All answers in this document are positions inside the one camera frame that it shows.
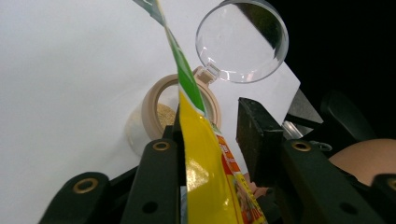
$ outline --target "black background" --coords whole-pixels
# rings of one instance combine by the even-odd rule
[[[290,38],[287,65],[319,109],[342,91],[380,138],[396,138],[396,8],[391,1],[270,0]]]

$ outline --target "snack bag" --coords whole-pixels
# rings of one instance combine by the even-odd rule
[[[188,223],[266,223],[221,132],[205,112],[201,93],[159,8],[178,72],[179,118],[183,133]]]

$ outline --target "white backdrop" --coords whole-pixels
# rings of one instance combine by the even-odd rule
[[[195,32],[220,0],[162,1],[191,68]],[[124,126],[176,66],[163,28],[132,0],[0,1],[0,223],[37,223],[71,177],[110,179],[139,163]],[[222,131],[234,141],[237,98],[260,101],[281,123],[300,82],[283,64],[249,85],[216,81]]]

